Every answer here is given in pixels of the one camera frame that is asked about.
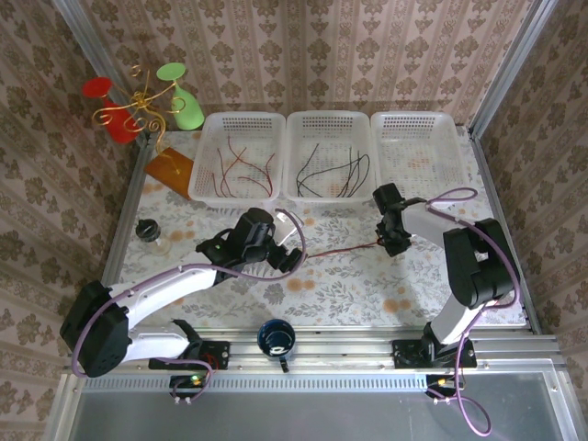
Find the table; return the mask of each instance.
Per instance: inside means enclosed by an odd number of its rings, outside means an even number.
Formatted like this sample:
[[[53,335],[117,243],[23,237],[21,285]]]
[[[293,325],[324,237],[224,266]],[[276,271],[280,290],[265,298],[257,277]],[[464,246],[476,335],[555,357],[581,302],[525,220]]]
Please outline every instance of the table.
[[[491,217],[468,134],[458,128],[458,135],[469,185],[478,189],[480,195],[449,210],[472,221]],[[187,157],[194,157],[196,133],[170,132],[165,140]],[[310,254],[374,242],[376,224],[381,219],[373,201],[361,209],[302,210],[283,198],[277,205],[304,219]],[[163,257],[149,254],[133,228],[120,281],[131,281],[172,265],[199,242],[233,227],[242,213],[238,209],[210,209],[202,202],[187,201],[146,176],[135,224],[138,219],[157,220],[173,247]],[[273,274],[267,264],[251,266],[247,271],[261,277]],[[413,246],[394,258],[388,257],[383,248],[374,247],[312,259],[282,282],[234,278],[186,296],[141,324],[161,325],[172,319],[185,319],[198,329],[256,329],[269,319],[281,318],[294,326],[329,329],[414,327],[433,319],[449,295],[443,250],[414,237]],[[489,311],[478,325],[521,327],[526,325],[526,317],[521,305],[516,305],[508,310]]]

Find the mug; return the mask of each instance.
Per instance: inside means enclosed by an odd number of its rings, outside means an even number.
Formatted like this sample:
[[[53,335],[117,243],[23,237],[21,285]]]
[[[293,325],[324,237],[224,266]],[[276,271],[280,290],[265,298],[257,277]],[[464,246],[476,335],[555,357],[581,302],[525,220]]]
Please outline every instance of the mug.
[[[288,373],[288,359],[296,343],[296,334],[290,323],[273,319],[262,324],[257,333],[257,345],[270,360],[279,360],[284,373]]]

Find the orange base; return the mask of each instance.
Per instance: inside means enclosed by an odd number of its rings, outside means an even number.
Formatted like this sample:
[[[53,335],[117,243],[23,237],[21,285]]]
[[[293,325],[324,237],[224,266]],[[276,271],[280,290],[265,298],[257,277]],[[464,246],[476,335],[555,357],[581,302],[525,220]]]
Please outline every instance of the orange base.
[[[194,161],[170,147],[145,165],[145,173],[153,176],[166,187],[170,187],[178,195],[190,200],[187,189],[193,166]]]

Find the wall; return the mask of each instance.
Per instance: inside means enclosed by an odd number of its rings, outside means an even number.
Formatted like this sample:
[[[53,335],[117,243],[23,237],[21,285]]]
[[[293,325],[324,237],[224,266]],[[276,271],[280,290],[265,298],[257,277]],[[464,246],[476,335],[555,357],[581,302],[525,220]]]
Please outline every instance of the wall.
[[[588,415],[588,2],[559,1],[482,137],[544,331]]]
[[[465,123],[530,0],[82,3],[125,76],[137,63],[183,62],[208,113],[398,108]]]
[[[89,120],[95,76],[50,2],[0,2],[0,439],[40,439],[71,298],[100,277],[134,164]]]

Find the purple cable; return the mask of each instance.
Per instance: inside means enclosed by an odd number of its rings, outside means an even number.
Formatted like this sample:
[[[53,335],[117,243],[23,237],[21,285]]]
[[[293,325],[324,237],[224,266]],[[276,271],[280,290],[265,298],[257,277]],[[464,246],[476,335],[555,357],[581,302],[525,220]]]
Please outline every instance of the purple cable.
[[[302,228],[300,227],[300,225],[298,224],[298,222],[296,221],[296,219],[294,218],[293,215],[291,215],[289,212],[285,211],[284,209],[276,209],[276,211],[280,212],[280,213],[284,213],[286,216],[288,216],[288,218],[294,224],[294,227],[296,227],[296,231],[298,232],[298,235],[300,237],[300,242],[302,243],[302,255],[300,256],[300,259],[298,260],[296,265],[294,265],[294,267],[292,268],[291,271],[289,271],[286,274],[279,276],[279,277],[258,277],[258,276],[252,276],[251,274],[240,273],[239,271],[234,271],[229,268],[223,268],[222,266],[216,266],[216,265],[212,265],[212,264],[188,264],[188,265],[178,266],[176,268],[169,269],[169,270],[164,271],[163,273],[160,273],[156,276],[153,276],[153,277],[150,277],[146,280],[143,280],[141,283],[135,285],[132,288],[125,289],[117,296],[108,300],[104,305],[102,305],[100,308],[98,308],[98,310],[94,313],[94,315],[90,318],[90,320],[88,320],[88,323],[85,324],[84,329],[80,333],[80,338],[78,338],[77,342],[75,343],[75,348],[73,349],[73,353],[72,353],[72,372],[73,372],[73,374],[76,377],[79,377],[81,379],[87,379],[87,375],[85,373],[83,373],[80,370],[80,368],[77,366],[77,360],[80,357],[80,352],[82,351],[82,345],[84,344],[86,337],[90,333],[92,326],[94,326],[94,323],[96,323],[96,320],[98,320],[98,317],[100,317],[100,315],[104,311],[106,311],[114,303],[124,299],[125,297],[132,297],[135,293],[137,293],[138,291],[141,291],[142,289],[148,288],[154,282],[157,282],[159,280],[166,280],[172,275],[175,275],[178,273],[183,273],[183,272],[190,270],[190,269],[215,269],[219,272],[230,274],[235,277],[245,277],[245,278],[249,278],[249,279],[257,280],[257,281],[262,281],[262,282],[275,282],[278,280],[283,280],[284,278],[289,277],[293,273],[298,271],[299,268],[304,263],[304,261],[306,260],[306,240],[304,239],[304,233],[302,232]]]
[[[209,385],[212,382],[212,376],[214,375],[214,373],[212,371],[212,366],[209,365],[206,361],[179,360],[177,358],[165,358],[165,357],[161,357],[161,358],[157,358],[157,359],[167,365],[189,364],[189,365],[201,365],[206,368],[206,370],[209,372],[209,374],[206,376],[206,381],[204,382],[204,386],[202,386],[202,389],[200,389],[200,391],[196,395],[194,395],[194,398],[192,398],[193,401],[197,400],[200,397],[200,395],[202,395],[204,393],[204,391],[209,388]],[[177,392],[177,386],[178,386],[178,383],[176,383],[174,385],[174,387],[172,388],[172,397],[174,397],[174,400],[176,398],[175,393]]]
[[[468,197],[465,197],[465,198],[446,198],[447,195],[455,193],[456,191],[470,191],[471,195]],[[513,288],[514,288],[513,299],[511,301],[509,301],[508,303],[505,303],[502,305],[492,305],[492,306],[482,307],[480,309],[480,311],[478,312],[478,314],[476,314],[474,319],[471,321],[471,323],[468,325],[468,327],[464,330],[463,334],[461,335],[461,338],[459,339],[458,355],[456,356],[456,365],[455,365],[456,394],[453,397],[449,398],[451,401],[455,400],[458,402],[458,406],[459,406],[459,409],[461,410],[461,414],[463,415],[463,418],[466,420],[466,423],[468,424],[469,428],[471,429],[471,431],[474,434],[476,434],[478,436],[488,436],[492,432],[492,423],[490,421],[490,416],[488,415],[486,410],[481,406],[481,404],[479,404],[477,401],[472,400],[471,398],[468,398],[468,397],[462,397],[461,391],[459,390],[459,365],[461,364],[461,352],[463,351],[463,346],[466,343],[466,338],[468,338],[469,332],[474,327],[474,325],[476,324],[478,319],[482,316],[482,314],[486,310],[491,310],[491,309],[503,310],[505,308],[510,308],[511,306],[513,306],[520,299],[521,286],[518,282],[518,278],[516,277],[516,271],[513,268],[513,265],[511,264],[511,262],[508,260],[508,257],[506,256],[504,251],[501,250],[500,246],[498,246],[498,243],[493,241],[492,238],[490,236],[488,236],[488,234],[486,234],[485,232],[483,232],[482,230],[477,228],[475,225],[472,225],[471,223],[469,223],[465,220],[458,219],[450,214],[444,213],[443,211],[439,211],[438,209],[434,209],[432,207],[432,205],[435,204],[436,202],[464,202],[466,200],[472,200],[477,196],[478,196],[478,191],[475,188],[471,188],[471,187],[454,188],[452,190],[446,191],[445,193],[437,196],[436,198],[428,200],[426,202],[426,209],[427,209],[427,211],[435,214],[436,216],[439,216],[440,218],[446,219],[448,221],[453,221],[455,223],[458,223],[459,225],[463,225],[464,227],[466,227],[466,228],[472,230],[473,232],[475,232],[476,234],[478,234],[481,237],[481,239],[483,239],[494,250],[494,252],[498,255],[500,260],[503,262],[504,267],[506,268],[506,271],[508,272],[508,275],[510,276],[511,280],[513,281]],[[432,392],[434,395],[440,395],[434,390],[429,390],[429,391]],[[473,405],[475,405],[476,407],[478,407],[482,411],[482,413],[486,417],[486,422],[488,423],[488,427],[486,428],[485,431],[481,431],[476,426],[474,426],[473,422],[470,420],[470,418],[468,416],[468,413],[466,412],[466,409],[464,408],[464,405],[463,405],[464,401],[472,403]]]

